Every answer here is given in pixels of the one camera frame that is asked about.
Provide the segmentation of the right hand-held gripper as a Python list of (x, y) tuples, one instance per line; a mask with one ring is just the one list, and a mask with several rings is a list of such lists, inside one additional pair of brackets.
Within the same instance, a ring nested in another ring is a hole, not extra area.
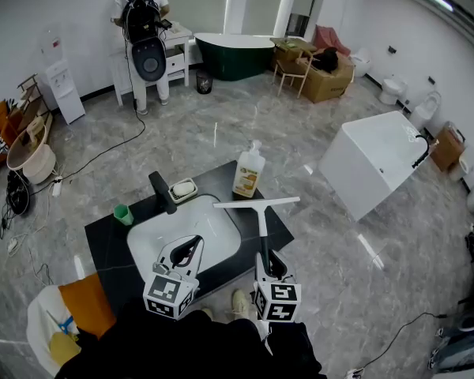
[[(279, 282), (270, 282), (269, 274)], [(292, 323), (301, 303), (300, 284), (294, 283), (294, 269), (281, 253), (269, 250), (269, 261), (261, 252), (255, 255), (254, 304), (258, 319)]]

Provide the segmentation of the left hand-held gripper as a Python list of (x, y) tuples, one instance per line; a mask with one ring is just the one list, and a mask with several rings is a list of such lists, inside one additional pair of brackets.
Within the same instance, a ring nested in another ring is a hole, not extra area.
[[(176, 321), (182, 316), (199, 287), (194, 277), (204, 244), (200, 235), (186, 235), (163, 247), (157, 260), (163, 265), (153, 265), (145, 282), (143, 299), (147, 311)], [(171, 268), (181, 268), (185, 275)]]

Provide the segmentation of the white squeegee with black handle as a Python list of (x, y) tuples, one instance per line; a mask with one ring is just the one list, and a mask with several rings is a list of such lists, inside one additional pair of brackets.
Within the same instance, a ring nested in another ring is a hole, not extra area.
[(275, 205), (285, 205), (290, 203), (299, 202), (300, 197), (284, 197), (277, 199), (259, 199), (259, 200), (246, 200), (246, 201), (230, 201), (230, 202), (216, 202), (213, 204), (214, 208), (223, 209), (241, 209), (250, 208), (253, 209), (258, 216), (258, 230), (261, 238), (261, 255), (265, 262), (264, 268), (267, 273), (271, 273), (272, 267), (270, 263), (269, 247), (268, 247), (268, 228), (265, 218), (265, 210), (268, 207)]

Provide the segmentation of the person's left forearm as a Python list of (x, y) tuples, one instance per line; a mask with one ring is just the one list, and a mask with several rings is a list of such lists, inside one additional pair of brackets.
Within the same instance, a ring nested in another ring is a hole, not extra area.
[(175, 321), (149, 312), (142, 298), (132, 298), (121, 308), (116, 321), (120, 332), (145, 333), (180, 332), (191, 326), (189, 321)]

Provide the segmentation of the white sink basin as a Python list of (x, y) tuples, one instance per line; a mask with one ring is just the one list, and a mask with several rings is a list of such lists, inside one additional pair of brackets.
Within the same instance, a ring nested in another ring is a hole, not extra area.
[(241, 234), (226, 210), (213, 206), (218, 201), (213, 195), (197, 196), (178, 206), (172, 215), (164, 212), (130, 229), (126, 240), (141, 277), (141, 287), (166, 246), (181, 245), (197, 236), (202, 238), (203, 245), (197, 272), (214, 275), (221, 281), (210, 287), (220, 287), (243, 274), (231, 261), (240, 248)]

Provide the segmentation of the person's right shoe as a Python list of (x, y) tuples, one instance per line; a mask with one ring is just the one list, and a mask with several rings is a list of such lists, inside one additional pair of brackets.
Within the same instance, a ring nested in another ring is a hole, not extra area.
[(232, 293), (231, 297), (231, 314), (233, 320), (250, 320), (255, 321), (257, 313), (254, 305), (250, 302), (249, 296), (244, 293), (241, 289), (236, 289)]

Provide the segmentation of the white soap dish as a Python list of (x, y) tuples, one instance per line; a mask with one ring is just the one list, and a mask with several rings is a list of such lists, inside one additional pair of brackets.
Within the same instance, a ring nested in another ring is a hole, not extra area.
[[(185, 196), (185, 197), (181, 197), (181, 198), (177, 198), (173, 193), (172, 193), (172, 187), (177, 184), (177, 183), (180, 183), (180, 182), (185, 182), (185, 181), (191, 181), (194, 185), (195, 185), (195, 191), (192, 192), (191, 194)], [(172, 186), (169, 187), (169, 194), (171, 196), (171, 199), (173, 200), (173, 202), (175, 204), (180, 204), (184, 201), (187, 201), (188, 199), (196, 196), (198, 194), (198, 188), (196, 186), (196, 184), (194, 183), (194, 180), (192, 178), (184, 178), (183, 180), (179, 181), (179, 182), (176, 182), (175, 184), (173, 184)]]

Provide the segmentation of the black stone vanity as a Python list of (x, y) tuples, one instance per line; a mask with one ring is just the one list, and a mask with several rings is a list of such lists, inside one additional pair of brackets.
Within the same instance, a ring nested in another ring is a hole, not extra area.
[[(237, 196), (231, 191), (236, 165), (236, 161), (231, 161), (195, 177), (198, 193), (188, 201), (201, 195), (213, 195), (220, 202), (237, 200)], [(128, 233), (139, 223), (164, 213), (156, 209), (155, 196), (132, 204), (130, 210), (134, 216), (131, 226), (125, 226), (113, 215), (109, 215), (85, 228), (96, 271), (114, 313), (119, 313), (132, 298), (140, 298), (145, 288), (141, 287), (141, 277), (127, 244)], [(249, 208), (225, 210), (242, 237), (240, 248), (231, 261), (243, 270), (243, 274), (220, 287), (210, 287), (210, 284), (220, 283), (220, 279), (207, 273), (198, 273), (200, 286), (196, 298), (204, 298), (254, 270), (255, 255), (261, 248), (257, 213)]]

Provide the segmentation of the person's black clothing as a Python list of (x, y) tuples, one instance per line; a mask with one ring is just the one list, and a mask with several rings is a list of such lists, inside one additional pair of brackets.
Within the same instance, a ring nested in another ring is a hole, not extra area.
[(180, 332), (120, 332), (65, 363), (55, 379), (240, 379), (268, 375), (271, 354), (252, 321), (215, 322), (202, 310)]

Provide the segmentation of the white laundry bag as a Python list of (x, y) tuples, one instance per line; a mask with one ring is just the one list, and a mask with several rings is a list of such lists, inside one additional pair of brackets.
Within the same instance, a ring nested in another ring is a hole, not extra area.
[[(62, 300), (58, 286), (50, 285), (44, 287), (31, 301), (27, 309), (28, 321), (26, 328), (28, 343), (39, 364), (51, 377), (55, 377), (61, 366), (52, 359), (49, 343), (55, 332), (62, 331), (47, 315), (47, 310), (60, 322), (71, 316)], [(70, 325), (70, 331), (69, 335), (74, 340), (80, 335), (75, 321)]]

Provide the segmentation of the round beige side table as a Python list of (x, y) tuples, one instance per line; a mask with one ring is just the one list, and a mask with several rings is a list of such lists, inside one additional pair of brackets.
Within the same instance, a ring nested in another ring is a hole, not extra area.
[(7, 154), (7, 167), (21, 172), (33, 185), (44, 182), (54, 172), (56, 155), (47, 143), (48, 132), (43, 118), (37, 116), (18, 135)]

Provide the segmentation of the large cardboard box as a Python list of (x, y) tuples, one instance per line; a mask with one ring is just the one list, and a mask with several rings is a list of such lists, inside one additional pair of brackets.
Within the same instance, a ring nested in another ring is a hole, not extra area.
[[(324, 50), (318, 50), (316, 46), (299, 38), (272, 38), (271, 41), (275, 44), (272, 60), (273, 73), (277, 59), (294, 61), (301, 51), (311, 51), (313, 54), (317, 54)], [(320, 103), (328, 99), (338, 98), (345, 93), (354, 79), (355, 67), (348, 57), (339, 52), (337, 52), (337, 56), (339, 59), (338, 68), (332, 73), (311, 66), (301, 96), (305, 96), (312, 103)], [(276, 76), (273, 82), (280, 83), (280, 76)], [(286, 86), (291, 87), (290, 78), (287, 78), (284, 82), (283, 89)], [(296, 94), (299, 86), (300, 80), (295, 80), (291, 88), (296, 90)]]

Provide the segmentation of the wooden chair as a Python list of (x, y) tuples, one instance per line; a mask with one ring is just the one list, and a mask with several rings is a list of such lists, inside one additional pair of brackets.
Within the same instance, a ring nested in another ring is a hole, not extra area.
[(277, 59), (273, 74), (273, 80), (276, 79), (276, 76), (280, 76), (277, 95), (281, 94), (284, 82), (287, 78), (290, 78), (291, 87), (293, 86), (295, 80), (300, 80), (300, 86), (297, 90), (297, 98), (299, 98), (306, 83), (306, 79), (308, 73), (310, 72), (313, 60), (314, 54), (311, 51), (301, 51), (298, 58), (296, 58), (294, 61)]

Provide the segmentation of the small cardboard box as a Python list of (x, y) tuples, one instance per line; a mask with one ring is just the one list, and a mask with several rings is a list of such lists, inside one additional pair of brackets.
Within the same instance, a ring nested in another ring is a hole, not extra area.
[(448, 171), (465, 150), (465, 137), (452, 122), (446, 122), (438, 132), (431, 159), (441, 172)]

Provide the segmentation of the pink cloth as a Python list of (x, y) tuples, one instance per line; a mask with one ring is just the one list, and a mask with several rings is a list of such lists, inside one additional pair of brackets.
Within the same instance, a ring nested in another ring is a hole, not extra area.
[(317, 25), (314, 32), (313, 45), (315, 45), (318, 50), (333, 47), (346, 57), (351, 54), (351, 50), (343, 45), (336, 31), (331, 27)]

